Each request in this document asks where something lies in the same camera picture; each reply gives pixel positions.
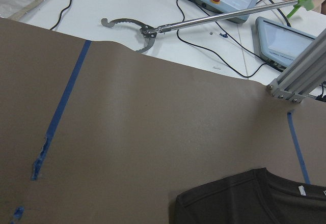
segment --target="green handle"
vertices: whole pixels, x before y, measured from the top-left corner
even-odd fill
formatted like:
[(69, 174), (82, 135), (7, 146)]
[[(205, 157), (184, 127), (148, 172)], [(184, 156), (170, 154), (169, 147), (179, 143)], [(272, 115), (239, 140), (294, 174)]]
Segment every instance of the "green handle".
[(294, 9), (287, 15), (287, 17), (291, 18), (301, 6), (303, 6), (307, 11), (313, 10), (315, 7), (312, 0), (297, 0), (297, 4), (294, 5)]

